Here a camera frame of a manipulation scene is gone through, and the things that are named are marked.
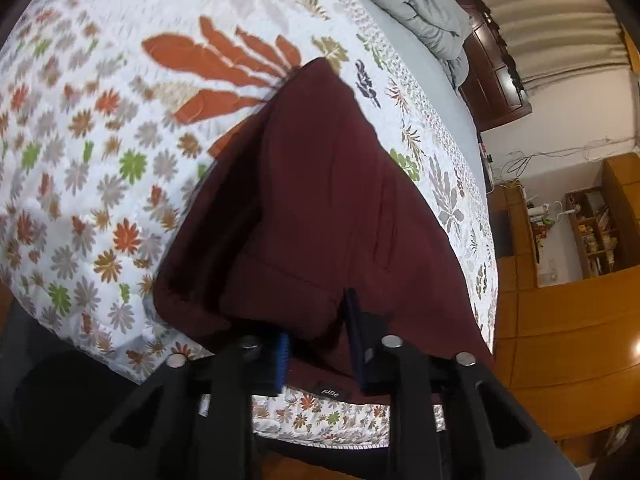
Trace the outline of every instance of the curtain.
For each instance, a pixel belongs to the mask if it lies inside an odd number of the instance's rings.
[[[629,64],[620,25],[606,0],[483,1],[527,91]]]

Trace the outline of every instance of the black brand tag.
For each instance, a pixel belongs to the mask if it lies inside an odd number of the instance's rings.
[[[340,401],[349,400],[349,398],[351,397],[350,392],[341,390],[337,386],[325,383],[324,381],[320,381],[319,383],[317,383],[311,393],[317,395],[318,397],[326,397],[327,399]]]

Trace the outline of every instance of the gray blanket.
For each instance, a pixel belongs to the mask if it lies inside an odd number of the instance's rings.
[[[462,44],[471,33],[469,15],[455,0],[371,0],[402,23],[440,60],[454,88],[468,75]]]

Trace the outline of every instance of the dark wood headboard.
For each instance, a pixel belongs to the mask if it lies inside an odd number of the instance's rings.
[[[472,19],[473,32],[464,44],[469,76],[460,93],[478,131],[510,123],[531,113],[513,57],[500,36],[500,27],[482,0],[456,0]]]

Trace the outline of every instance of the folded garment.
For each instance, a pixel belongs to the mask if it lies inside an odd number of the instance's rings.
[[[348,287],[424,352],[492,364],[446,233],[319,59],[228,140],[161,264],[154,301],[212,351],[221,330],[276,324],[305,355],[290,361],[287,383],[313,391],[324,381],[364,402],[338,314]]]
[[[472,29],[469,15],[455,0],[371,1],[412,31],[441,60],[454,88],[465,81],[468,62],[462,44]]]

